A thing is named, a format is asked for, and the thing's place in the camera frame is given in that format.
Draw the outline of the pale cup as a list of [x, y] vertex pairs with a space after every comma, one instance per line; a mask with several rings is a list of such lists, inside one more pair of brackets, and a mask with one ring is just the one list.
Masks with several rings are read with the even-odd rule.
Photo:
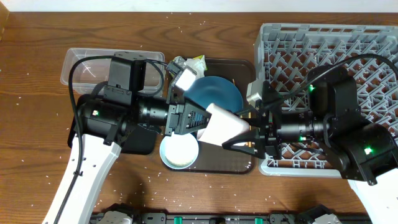
[[211, 118], [205, 129], [197, 133], [197, 140], [216, 146], [222, 144], [239, 134], [249, 131], [249, 123], [235, 114], [211, 103], [207, 109]]

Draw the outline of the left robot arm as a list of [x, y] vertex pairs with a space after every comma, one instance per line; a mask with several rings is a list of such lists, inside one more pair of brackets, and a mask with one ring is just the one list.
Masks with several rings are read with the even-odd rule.
[[169, 92], [166, 99], [144, 93], [146, 66], [169, 72], [169, 90], [188, 90], [198, 72], [178, 57], [168, 63], [119, 51], [109, 57], [109, 77], [89, 95], [72, 98], [71, 154], [45, 223], [88, 223], [110, 168], [133, 131], [142, 127], [166, 136], [207, 126], [210, 114]]

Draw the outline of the light blue rice bowl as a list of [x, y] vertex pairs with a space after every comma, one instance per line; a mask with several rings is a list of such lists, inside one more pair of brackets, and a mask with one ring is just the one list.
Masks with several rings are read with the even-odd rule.
[[165, 136], [159, 147], [162, 162], [171, 169], [186, 169], [191, 166], [199, 154], [199, 145], [192, 134], [174, 134]]

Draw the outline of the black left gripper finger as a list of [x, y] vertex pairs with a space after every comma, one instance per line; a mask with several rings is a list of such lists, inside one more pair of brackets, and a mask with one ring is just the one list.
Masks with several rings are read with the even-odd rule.
[[190, 120], [208, 120], [211, 113], [191, 100], [185, 100], [183, 118]]
[[187, 124], [183, 125], [183, 134], [193, 133], [195, 131], [205, 129], [208, 126], [209, 119], [202, 121], [189, 121]]

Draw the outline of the blue plate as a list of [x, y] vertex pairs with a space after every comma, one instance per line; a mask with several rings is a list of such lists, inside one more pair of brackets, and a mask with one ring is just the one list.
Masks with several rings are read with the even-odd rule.
[[184, 92], [184, 97], [206, 109], [211, 103], [228, 110], [237, 112], [243, 109], [243, 98], [238, 88], [229, 80], [209, 76], [196, 80]]

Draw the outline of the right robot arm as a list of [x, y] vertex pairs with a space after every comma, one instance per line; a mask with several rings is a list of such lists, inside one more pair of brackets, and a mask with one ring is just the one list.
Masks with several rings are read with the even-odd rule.
[[281, 145], [317, 142], [329, 164], [348, 180], [373, 223], [397, 223], [397, 143], [381, 124], [361, 114], [357, 87], [343, 67], [323, 65], [308, 73], [309, 109], [282, 111], [282, 97], [267, 81], [248, 85], [258, 93], [253, 130], [222, 144], [223, 149], [259, 159], [281, 158]]

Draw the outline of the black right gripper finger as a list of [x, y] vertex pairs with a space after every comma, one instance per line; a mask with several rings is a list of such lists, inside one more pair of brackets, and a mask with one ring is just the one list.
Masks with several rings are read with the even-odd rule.
[[244, 107], [243, 109], [234, 113], [237, 117], [245, 120], [249, 124], [257, 124], [258, 111], [251, 105]]
[[256, 149], [258, 140], [259, 130], [253, 129], [227, 140], [221, 146], [223, 149], [229, 151], [242, 152], [248, 155], [258, 155], [259, 152]]

